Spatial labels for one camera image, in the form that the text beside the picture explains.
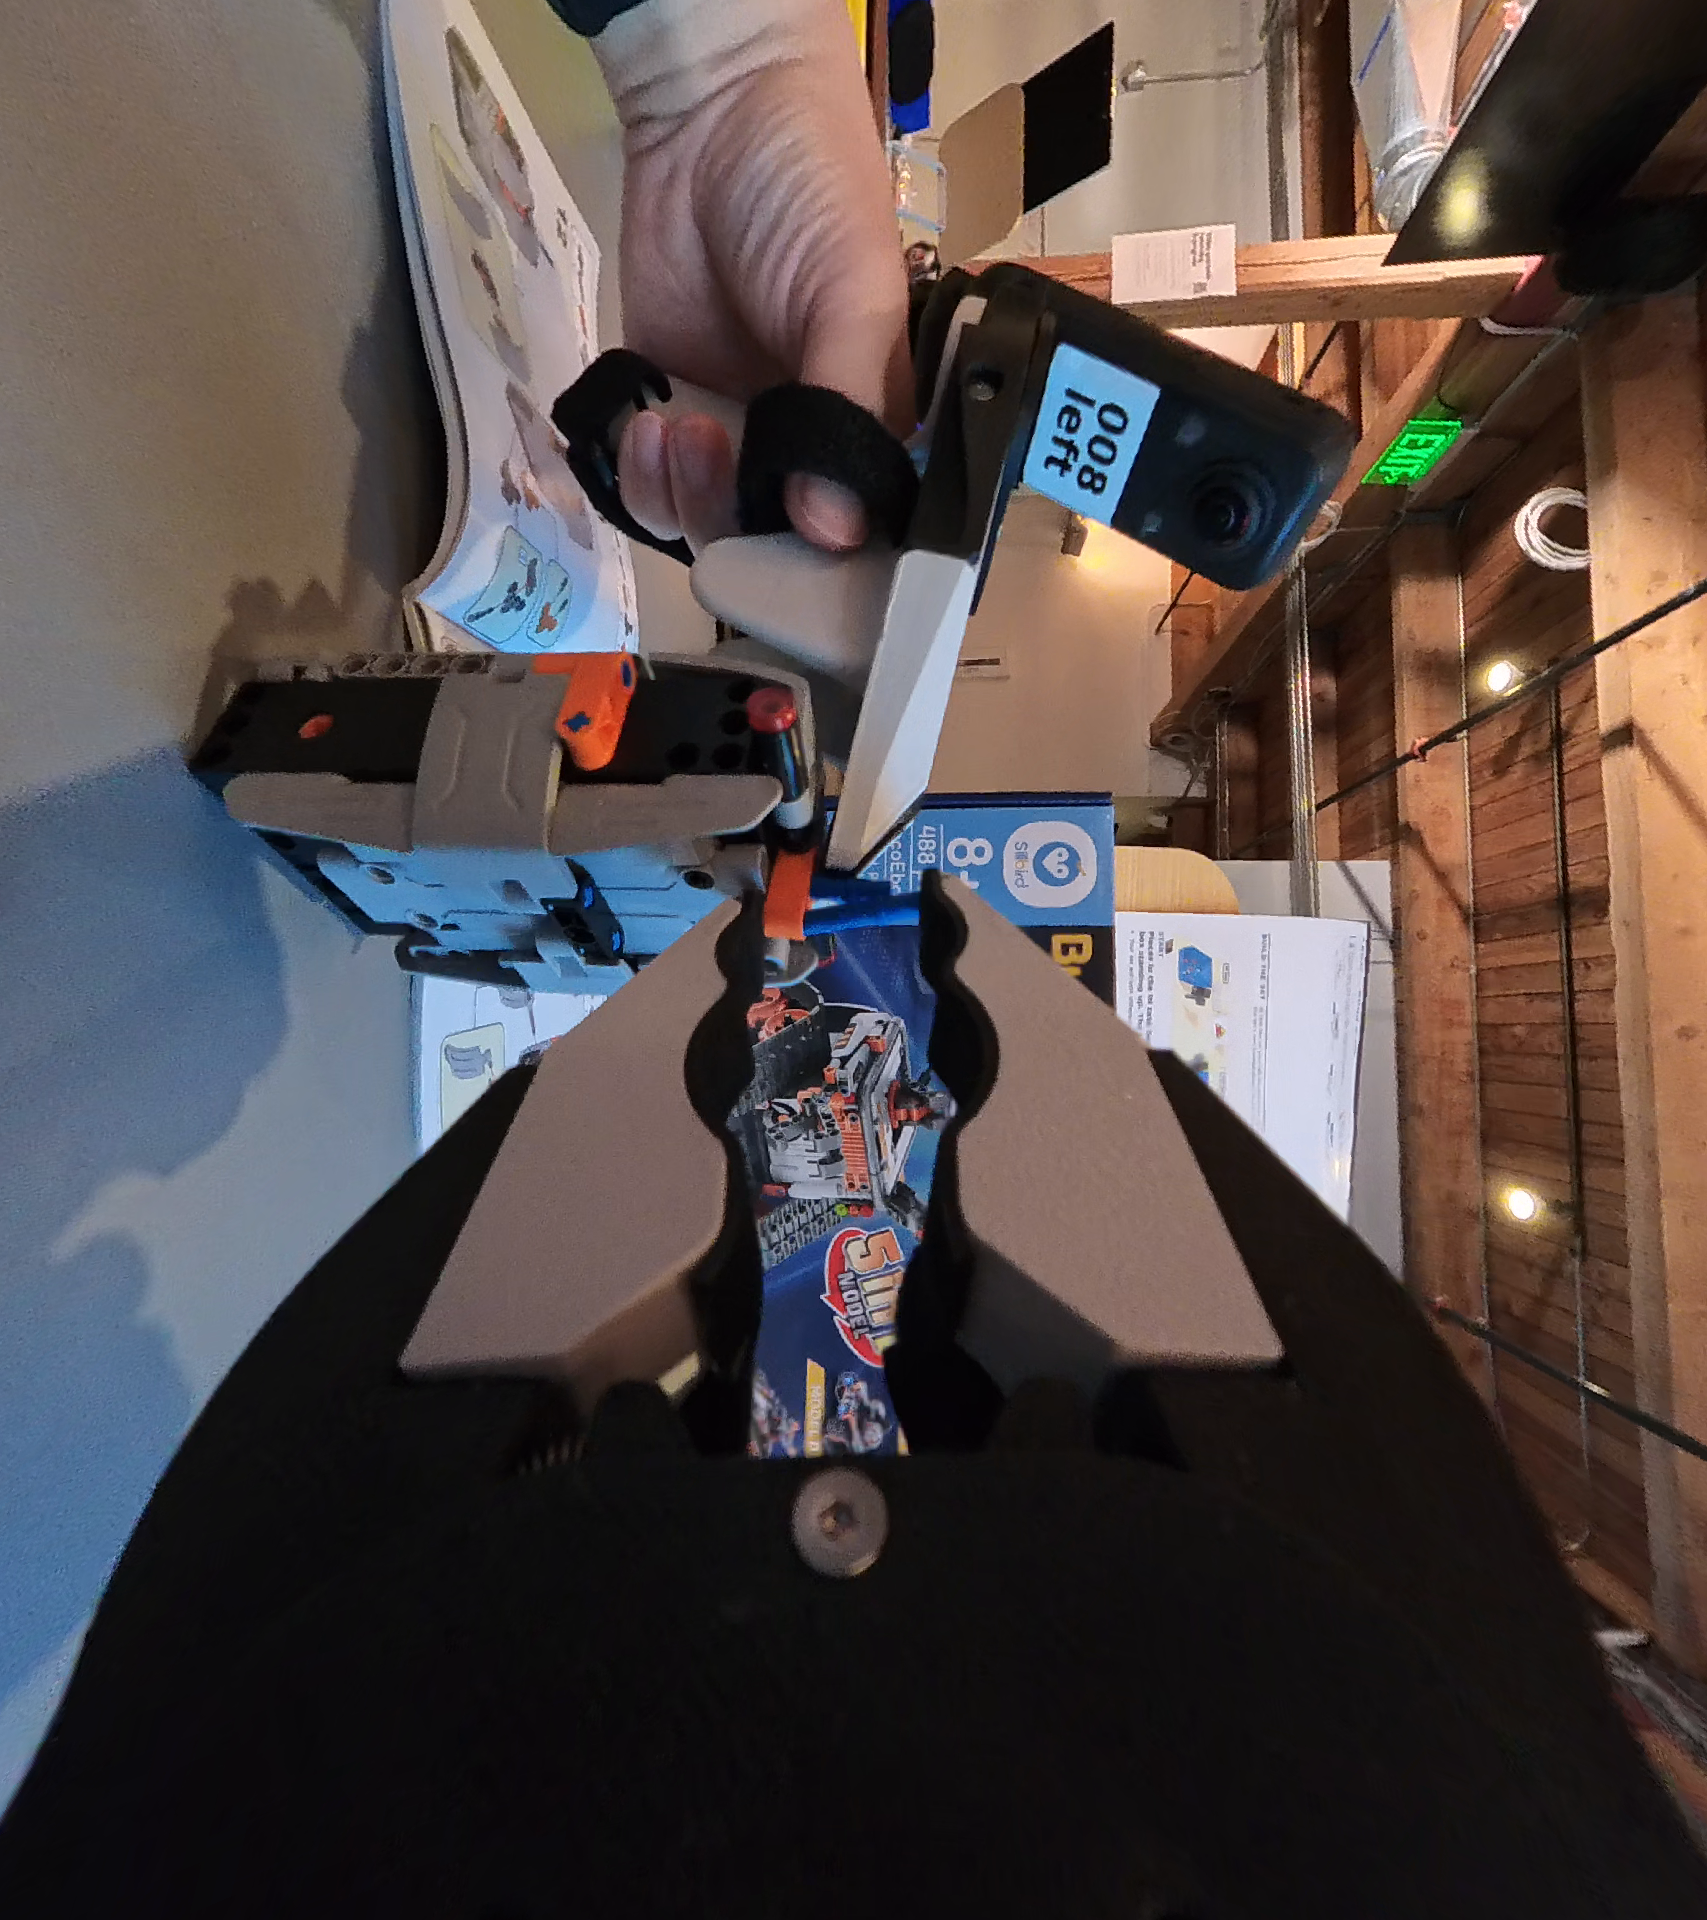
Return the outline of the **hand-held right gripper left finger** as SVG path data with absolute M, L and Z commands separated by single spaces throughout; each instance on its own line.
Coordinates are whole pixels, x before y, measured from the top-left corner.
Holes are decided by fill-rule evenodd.
M 550 1046 L 402 1350 L 412 1379 L 540 1379 L 588 1417 L 719 1356 L 697 1287 L 763 949 L 763 900 L 727 900 Z

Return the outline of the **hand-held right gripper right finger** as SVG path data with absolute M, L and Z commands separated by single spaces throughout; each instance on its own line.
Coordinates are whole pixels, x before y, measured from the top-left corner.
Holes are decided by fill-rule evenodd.
M 897 1413 L 1025 1381 L 1283 1356 L 1147 1048 L 971 888 L 919 888 L 931 1063 L 957 1102 L 897 1295 Z

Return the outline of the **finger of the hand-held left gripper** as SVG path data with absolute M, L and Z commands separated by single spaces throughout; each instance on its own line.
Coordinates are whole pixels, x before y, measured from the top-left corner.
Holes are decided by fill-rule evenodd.
M 977 578 L 979 559 L 931 548 L 897 559 L 825 869 L 855 873 L 927 791 Z

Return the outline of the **blue connector pin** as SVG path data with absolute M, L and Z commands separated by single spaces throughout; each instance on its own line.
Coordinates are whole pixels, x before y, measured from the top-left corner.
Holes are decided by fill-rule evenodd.
M 917 927 L 917 888 L 903 894 L 883 880 L 839 876 L 833 883 L 817 886 L 801 918 L 803 938 L 839 938 L 859 930 Z

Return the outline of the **grey toy robot model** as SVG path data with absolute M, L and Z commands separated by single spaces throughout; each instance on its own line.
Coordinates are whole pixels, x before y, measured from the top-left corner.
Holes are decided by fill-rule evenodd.
M 825 808 L 805 679 L 737 650 L 292 663 L 192 772 L 404 970 L 554 996 L 610 996 Z

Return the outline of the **grey desk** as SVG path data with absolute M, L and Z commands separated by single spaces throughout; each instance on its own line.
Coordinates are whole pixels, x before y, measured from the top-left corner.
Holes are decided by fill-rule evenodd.
M 414 1157 L 410 985 L 186 769 L 444 513 L 374 4 L 0 4 L 0 1810 L 194 1413 Z

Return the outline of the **person's left hand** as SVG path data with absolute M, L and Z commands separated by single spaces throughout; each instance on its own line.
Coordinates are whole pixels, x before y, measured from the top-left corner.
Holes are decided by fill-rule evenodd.
M 626 347 L 731 400 L 835 389 L 909 436 L 905 259 L 847 8 L 632 4 L 592 52 L 624 131 Z

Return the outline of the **green exit sign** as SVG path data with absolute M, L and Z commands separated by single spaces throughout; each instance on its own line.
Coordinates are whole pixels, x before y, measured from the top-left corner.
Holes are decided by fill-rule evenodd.
M 1409 487 L 1425 480 L 1465 434 L 1465 422 L 1451 411 L 1423 411 L 1403 422 L 1389 443 L 1369 464 L 1363 485 Z

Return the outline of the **small white notice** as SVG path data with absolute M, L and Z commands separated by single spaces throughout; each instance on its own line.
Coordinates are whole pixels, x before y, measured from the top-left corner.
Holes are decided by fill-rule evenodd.
M 1121 307 L 1233 297 L 1239 289 L 1231 221 L 1119 231 L 1109 242 L 1109 294 Z

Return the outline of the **white printed notice sheet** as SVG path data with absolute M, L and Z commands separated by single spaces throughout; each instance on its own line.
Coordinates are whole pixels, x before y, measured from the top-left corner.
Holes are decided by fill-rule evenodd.
M 1119 1016 L 1347 1217 L 1369 932 L 1245 913 L 1113 919 Z

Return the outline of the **blue robot kit box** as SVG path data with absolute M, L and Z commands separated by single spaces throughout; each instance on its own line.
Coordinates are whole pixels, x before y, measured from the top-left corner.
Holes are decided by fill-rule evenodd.
M 961 793 L 923 804 L 859 876 L 917 896 L 927 872 L 969 886 L 1109 999 L 1111 856 L 1107 796 Z M 905 1451 L 885 1351 L 955 1110 L 931 1066 L 917 927 L 807 941 L 811 972 L 773 980 L 747 1014 L 753 1075 L 729 1118 L 765 1276 L 747 1440 L 763 1462 Z

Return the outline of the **curved plywood panel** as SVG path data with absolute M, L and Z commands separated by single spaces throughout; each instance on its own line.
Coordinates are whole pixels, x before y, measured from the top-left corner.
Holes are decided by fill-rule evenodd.
M 1239 913 L 1225 869 L 1189 848 L 1131 845 L 1113 851 L 1117 913 Z

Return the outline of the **black panel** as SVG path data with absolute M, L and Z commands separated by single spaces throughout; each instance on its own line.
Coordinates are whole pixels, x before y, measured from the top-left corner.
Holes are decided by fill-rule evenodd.
M 1547 255 L 1707 85 L 1707 2 L 1537 4 L 1449 140 L 1391 267 Z

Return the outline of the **white instruction booklet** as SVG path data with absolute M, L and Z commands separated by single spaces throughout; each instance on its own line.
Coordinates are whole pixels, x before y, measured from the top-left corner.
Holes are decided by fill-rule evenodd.
M 408 653 L 642 655 L 628 540 L 580 485 L 552 418 L 600 356 L 594 235 L 472 4 L 384 4 L 382 40 L 446 440 L 442 532 L 402 599 Z M 422 1147 L 554 1040 L 536 1030 L 542 1002 L 572 1006 L 568 1032 L 608 998 L 410 974 L 428 988 L 414 1032 Z

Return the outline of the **silver air duct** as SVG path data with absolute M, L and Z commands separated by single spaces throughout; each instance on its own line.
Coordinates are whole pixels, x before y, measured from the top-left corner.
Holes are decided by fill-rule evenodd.
M 1351 2 L 1349 77 L 1375 219 L 1395 231 L 1453 131 L 1461 2 Z

